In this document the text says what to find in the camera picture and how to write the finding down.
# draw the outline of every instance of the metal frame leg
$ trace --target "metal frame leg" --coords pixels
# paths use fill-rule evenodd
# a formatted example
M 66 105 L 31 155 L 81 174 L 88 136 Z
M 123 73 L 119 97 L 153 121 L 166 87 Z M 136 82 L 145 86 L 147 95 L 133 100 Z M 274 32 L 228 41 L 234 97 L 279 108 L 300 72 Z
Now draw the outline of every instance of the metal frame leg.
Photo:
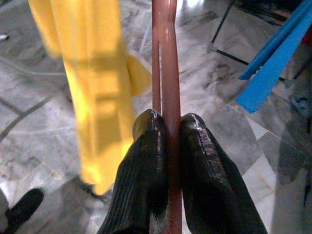
M 214 35 L 214 38 L 213 38 L 213 40 L 211 41 L 211 44 L 212 44 L 212 45 L 214 44 L 214 42 L 215 42 L 217 36 L 219 35 L 219 32 L 220 32 L 220 30 L 221 30 L 221 27 L 223 26 L 223 23 L 224 23 L 226 17 L 228 16 L 228 14 L 229 14 L 229 12 L 230 12 L 230 9 L 231 9 L 232 6 L 234 5 L 234 3 L 235 3 L 235 0 L 231 0 L 231 2 L 230 2 L 230 4 L 229 4 L 228 8 L 226 9 L 225 14 L 224 14 L 224 16 L 223 16 L 223 18 L 222 18 L 222 20 L 221 20 L 221 23 L 219 24 L 218 29 L 216 30 L 216 33 L 215 33 L 215 35 Z
M 312 63 L 312 56 L 303 64 L 302 68 L 296 73 L 293 79 L 296 80 L 311 63 Z
M 248 65 L 248 63 L 247 63 L 246 61 L 244 61 L 244 60 L 242 60 L 242 59 L 240 59 L 240 58 L 237 58 L 237 57 L 235 57 L 235 56 L 233 56 L 233 55 L 230 55 L 230 54 L 228 54 L 228 53 L 226 53 L 226 52 L 224 52 L 224 51 L 222 51 L 222 50 L 219 50 L 219 49 L 217 49 L 217 48 L 214 47 L 215 40 L 216 40 L 216 38 L 218 37 L 219 32 L 220 32 L 220 30 L 221 30 L 221 28 L 222 28 L 222 26 L 223 26 L 223 24 L 224 24 L 224 21 L 225 21 L 226 17 L 228 16 L 228 14 L 229 14 L 229 12 L 230 12 L 230 10 L 231 10 L 231 8 L 232 8 L 232 6 L 233 6 L 234 4 L 235 4 L 235 0 L 231 0 L 230 4 L 228 5 L 228 7 L 227 7 L 227 9 L 226 9 L 226 11 L 225 11 L 225 13 L 224 13 L 224 15 L 223 15 L 223 17 L 222 17 L 222 20 L 221 20 L 221 22 L 220 22 L 220 24 L 219 24 L 219 26 L 218 26 L 218 28 L 217 28 L 215 34 L 214 34 L 214 38 L 213 38 L 212 41 L 210 42 L 210 47 L 208 48 L 208 51 L 207 51 L 207 52 L 214 51 L 214 52 L 217 52 L 217 53 L 219 53 L 219 54 L 221 54 L 221 55 L 224 55 L 224 56 L 226 56 L 226 57 L 229 57 L 229 58 L 231 58 L 231 59 L 233 59 L 233 60 L 235 60 L 235 61 L 237 61 L 237 62 L 240 62 L 240 63 L 242 63 L 242 64 Z

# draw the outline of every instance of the floor tile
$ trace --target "floor tile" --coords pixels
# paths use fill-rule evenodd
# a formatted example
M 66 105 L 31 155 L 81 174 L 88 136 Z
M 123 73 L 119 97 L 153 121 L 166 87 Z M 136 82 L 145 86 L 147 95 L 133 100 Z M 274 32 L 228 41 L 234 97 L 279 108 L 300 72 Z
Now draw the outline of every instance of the floor tile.
M 58 93 L 48 103 L 26 116 L 11 131 L 14 135 L 50 135 L 76 128 L 73 105 L 65 94 Z
M 0 43 L 0 56 L 30 71 L 53 72 L 59 68 L 61 61 L 47 56 L 28 2 L 20 0 L 2 8 L 6 10 L 0 14 L 0 21 L 5 22 L 1 30 L 10 39 Z
M 0 183 L 0 189 L 2 190 L 3 194 L 6 197 L 9 203 L 9 207 L 13 207 L 15 205 L 14 192 L 16 190 L 17 183 L 18 183 L 17 180 L 5 181 Z
M 254 133 L 240 112 L 224 106 L 217 114 L 203 119 L 242 175 L 261 157 Z
M 257 124 L 256 122 L 254 122 L 252 119 L 246 117 L 252 130 L 254 133 L 254 136 L 257 140 L 259 140 L 264 134 L 266 134 L 268 132 L 267 129 L 263 128 L 261 125 Z
M 262 155 L 243 176 L 254 203 L 275 192 L 280 187 L 277 176 Z
M 112 191 L 110 190 L 104 194 L 102 199 L 95 198 L 81 188 L 81 183 L 78 177 L 75 177 L 73 179 L 71 193 L 83 209 L 90 215 L 90 220 L 100 227 L 107 215 L 112 198 Z
M 285 185 L 294 181 L 307 157 L 271 133 L 266 133 L 258 143 L 279 183 Z
M 0 183 L 25 178 L 41 164 L 34 155 L 18 147 L 14 139 L 7 137 L 0 144 Z
M 84 218 L 84 210 L 70 193 L 70 184 L 71 181 L 67 181 L 51 193 L 46 192 L 30 222 L 26 222 L 18 233 L 60 233 L 65 226 L 65 233 L 68 233 L 68 228 L 78 231 L 80 218 L 85 226 L 88 219 Z
M 48 82 L 34 82 L 31 78 L 22 77 L 12 88 L 0 91 L 0 95 L 22 111 L 27 111 L 44 99 L 59 91 Z
M 66 173 L 69 167 L 78 167 L 75 132 L 47 132 L 38 135 L 11 135 L 10 137 L 14 139 L 15 146 L 22 152 L 38 158 L 60 174 Z
M 302 234 L 303 191 L 307 171 L 302 169 L 296 180 L 256 203 L 270 234 Z
M 0 104 L 0 113 L 2 118 L 0 118 L 0 134 L 5 130 L 5 128 L 18 116 L 16 113 L 9 110 L 7 107 Z
M 307 155 L 312 150 L 312 139 L 306 133 L 307 120 L 297 114 L 291 104 L 275 93 L 254 114 L 240 110 L 265 129 L 282 138 Z
M 75 234 L 96 234 L 98 227 L 90 221 L 89 215 L 80 207 L 73 212 L 68 212 L 68 216 L 64 219 L 54 219 L 47 225 L 42 234 L 59 234 L 59 233 L 75 233 Z

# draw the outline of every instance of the gray marble tile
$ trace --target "gray marble tile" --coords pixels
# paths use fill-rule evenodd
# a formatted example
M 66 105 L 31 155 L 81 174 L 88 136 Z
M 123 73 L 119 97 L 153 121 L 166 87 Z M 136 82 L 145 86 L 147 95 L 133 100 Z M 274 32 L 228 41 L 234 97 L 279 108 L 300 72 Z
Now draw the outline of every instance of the gray marble tile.
M 254 203 L 260 202 L 280 188 L 277 176 L 264 155 L 251 166 L 243 179 Z
M 77 156 L 68 163 L 68 168 L 65 172 L 65 175 L 69 177 L 74 177 L 79 173 L 80 173 L 80 157 Z
M 59 234 L 59 233 L 75 233 L 75 234 L 96 234 L 98 227 L 94 222 L 90 221 L 89 215 L 80 207 L 75 211 L 67 213 L 67 217 L 63 219 L 53 219 L 41 234 Z
M 52 173 L 52 170 L 44 164 L 40 164 L 32 172 L 23 178 L 16 180 L 16 188 L 11 191 L 14 194 L 13 204 L 15 204 L 27 191 L 32 188 L 52 189 L 49 184 L 52 179 L 62 181 L 62 176 Z
M 0 144 L 0 182 L 23 179 L 40 164 L 38 158 L 19 148 L 13 139 L 8 137 Z
M 2 190 L 3 194 L 5 195 L 9 207 L 12 207 L 15 205 L 14 202 L 14 193 L 17 187 L 17 180 L 11 180 L 11 181 L 5 181 L 0 183 L 0 189 Z
M 237 79 L 237 73 L 243 70 L 242 64 L 237 64 L 229 58 L 213 54 L 207 58 L 202 49 L 203 62 L 196 64 L 195 55 L 190 57 L 190 62 L 180 67 L 180 102 L 181 113 L 197 113 L 202 115 L 213 115 L 231 101 L 246 85 L 245 81 Z M 134 97 L 134 106 L 138 113 L 152 106 L 152 93 Z
M 120 1 L 123 36 L 128 48 L 139 51 L 145 30 L 151 20 L 151 2 L 145 0 Z
M 48 82 L 35 82 L 31 78 L 22 77 L 12 88 L 4 86 L 0 95 L 22 111 L 27 111 L 59 90 Z
M 307 171 L 301 169 L 294 182 L 257 202 L 256 208 L 270 234 L 306 234 L 302 214 Z
M 264 127 L 262 127 L 260 124 L 254 122 L 252 119 L 246 117 L 248 122 L 249 122 L 249 125 L 251 126 L 252 130 L 253 130 L 253 133 L 254 133 L 254 136 L 257 140 L 259 140 L 263 135 L 265 135 L 268 130 L 265 129 Z
M 31 220 L 19 229 L 19 233 L 60 233 L 65 224 L 67 232 L 70 229 L 83 230 L 82 227 L 86 226 L 88 218 L 70 192 L 70 185 L 71 181 L 67 181 L 51 192 L 46 191 L 43 202 Z
M 15 90 L 18 88 L 21 91 L 21 94 L 19 96 L 24 96 L 23 90 L 21 86 L 25 83 L 25 89 L 28 89 L 27 86 L 29 86 L 31 83 L 33 85 L 33 89 L 40 88 L 38 86 L 42 85 L 46 89 L 50 88 L 51 90 L 61 90 L 64 84 L 66 84 L 66 76 L 63 77 L 50 77 L 50 76 L 33 76 L 30 77 L 21 75 L 17 70 L 14 68 L 4 64 L 0 63 L 0 94 L 3 98 L 6 98 L 6 96 L 3 95 L 5 92 L 10 92 L 12 90 Z
M 0 21 L 5 22 L 1 30 L 10 36 L 0 43 L 1 56 L 31 71 L 55 72 L 59 68 L 59 60 L 54 61 L 46 54 L 27 1 L 2 7 Z
M 180 10 L 177 11 L 177 17 L 175 20 L 176 28 L 190 31 L 218 18 L 218 14 L 209 7 L 203 7 L 200 4 L 189 6 L 183 1 L 179 1 L 179 4 L 182 5 Z
M 19 148 L 25 154 L 38 158 L 60 174 L 66 173 L 68 168 L 76 170 L 79 165 L 79 161 L 76 160 L 78 147 L 75 132 L 46 132 L 10 135 L 10 137 L 14 139 L 14 148 Z
M 11 131 L 14 135 L 53 135 L 75 131 L 75 113 L 64 93 L 55 94 L 47 104 L 25 117 Z
M 215 46 L 250 62 L 277 29 L 234 7 L 222 26 Z
M 239 105 L 237 104 L 237 102 L 234 99 L 232 101 L 230 101 L 229 103 L 227 103 L 227 105 L 229 107 L 231 107 L 233 110 L 238 111 L 238 109 L 239 109 Z
M 281 185 L 295 180 L 306 161 L 306 156 L 271 133 L 258 141 Z
M 81 188 L 81 181 L 76 177 L 73 179 L 71 192 L 78 203 L 90 215 L 90 220 L 100 227 L 109 209 L 112 189 L 104 194 L 102 199 L 95 198 Z
M 2 104 L 0 104 L 0 133 L 18 116 Z
M 203 119 L 240 173 L 245 174 L 262 155 L 245 116 L 224 106 L 215 115 L 203 116 Z
M 297 114 L 291 104 L 275 93 L 271 93 L 260 110 L 249 114 L 240 110 L 265 129 L 287 143 L 309 155 L 312 138 L 306 133 L 307 120 Z
M 285 85 L 285 82 L 278 81 L 277 84 L 274 86 L 272 92 L 276 93 L 280 97 L 282 97 L 285 100 L 288 100 L 290 95 L 294 92 L 295 85 L 292 85 L 291 87 L 287 87 Z

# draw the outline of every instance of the black object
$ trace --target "black object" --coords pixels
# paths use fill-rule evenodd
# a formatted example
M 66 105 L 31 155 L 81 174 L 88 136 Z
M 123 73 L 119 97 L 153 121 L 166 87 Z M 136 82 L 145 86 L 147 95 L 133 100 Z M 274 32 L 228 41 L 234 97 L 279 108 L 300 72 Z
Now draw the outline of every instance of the black object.
M 234 56 L 234 55 L 231 55 L 231 54 L 229 54 L 229 53 L 226 53 L 225 51 L 222 51 L 222 50 L 219 50 L 219 49 L 215 48 L 215 41 L 216 41 L 216 38 L 217 38 L 217 36 L 219 35 L 219 32 L 220 32 L 220 30 L 221 30 L 221 28 L 222 28 L 222 26 L 223 26 L 223 23 L 224 23 L 226 17 L 228 16 L 228 14 L 229 14 L 231 8 L 234 6 L 235 2 L 236 2 L 236 0 L 231 0 L 230 4 L 228 5 L 228 7 L 227 7 L 227 9 L 226 9 L 226 11 L 225 11 L 225 13 L 224 13 L 224 15 L 223 15 L 223 17 L 222 17 L 222 20 L 221 20 L 221 22 L 220 22 L 220 24 L 219 24 L 219 26 L 218 26 L 218 28 L 217 28 L 217 30 L 216 30 L 214 36 L 213 36 L 213 39 L 212 39 L 212 41 L 211 41 L 211 43 L 210 43 L 210 46 L 209 46 L 207 52 L 214 51 L 214 52 L 217 52 L 217 53 L 219 53 L 219 54 L 221 54 L 221 55 L 224 55 L 224 56 L 226 56 L 226 57 L 228 57 L 228 58 L 231 58 L 231 59 L 233 59 L 233 60 L 235 60 L 235 61 L 237 61 L 237 62 L 240 62 L 240 63 L 242 63 L 242 64 L 244 64 L 244 65 L 248 65 L 248 64 L 249 64 L 248 62 L 246 62 L 246 61 L 244 61 L 244 60 L 242 60 L 242 59 L 240 59 L 240 58 L 238 58 L 238 57 L 236 57 L 236 56 Z M 240 5 L 239 5 L 239 8 L 240 8 L 240 9 L 245 9 L 245 12 L 250 13 L 250 14 L 252 14 L 252 13 L 255 11 L 255 9 L 258 9 L 258 8 L 256 8 L 256 7 L 251 6 L 251 2 L 247 5 L 247 2 L 248 2 L 248 1 L 243 1 L 243 0 L 241 0 Z M 274 19 L 277 19 L 277 20 L 280 20 L 280 21 L 284 21 L 284 20 L 286 19 L 285 17 L 281 17 L 281 16 L 279 16 L 278 14 L 275 14 L 275 13 L 272 13 L 272 12 L 269 12 L 269 11 L 263 10 L 263 9 L 258 9 L 258 15 L 257 15 L 257 16 L 260 17 L 260 14 L 269 15 L 270 17 L 272 17 L 272 18 L 274 18 Z
M 294 10 L 303 0 L 241 0 L 244 3 L 253 4 L 275 4 L 279 8 Z
M 43 201 L 44 194 L 40 189 L 32 189 L 28 191 L 12 209 L 6 211 L 8 219 L 8 228 L 4 234 L 13 234 L 17 229 L 36 211 Z
M 307 133 L 311 133 L 311 122 L 312 122 L 312 117 L 309 117 L 307 120 Z
M 280 14 L 272 11 L 278 8 L 276 8 L 276 6 L 272 6 L 272 4 L 270 4 L 268 1 L 264 1 L 264 3 L 261 3 L 258 1 L 241 0 L 238 8 L 246 13 L 255 15 L 265 20 L 272 25 L 276 24 L 271 19 L 279 20 L 281 22 L 287 20 L 285 16 L 281 16 Z
M 148 234 L 150 214 L 161 215 L 168 202 L 165 127 L 147 110 L 135 121 L 134 143 L 120 164 L 109 212 L 98 234 Z
M 181 123 L 182 188 L 193 234 L 266 234 L 234 162 L 204 121 L 187 114 Z
M 312 63 L 312 56 L 310 56 L 307 61 L 302 65 L 300 70 L 296 73 L 293 79 L 298 79 L 298 77 L 302 74 L 302 72 Z

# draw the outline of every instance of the yellow fabric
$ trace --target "yellow fabric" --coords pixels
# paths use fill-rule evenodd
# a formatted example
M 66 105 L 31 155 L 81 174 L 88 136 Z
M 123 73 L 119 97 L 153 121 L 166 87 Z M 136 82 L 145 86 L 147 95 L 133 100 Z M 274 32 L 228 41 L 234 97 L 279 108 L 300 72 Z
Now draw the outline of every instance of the yellow fabric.
M 73 98 L 81 178 L 98 195 L 115 180 L 132 143 L 131 94 L 151 74 L 125 55 L 118 0 L 29 0 L 50 55 L 63 57 Z

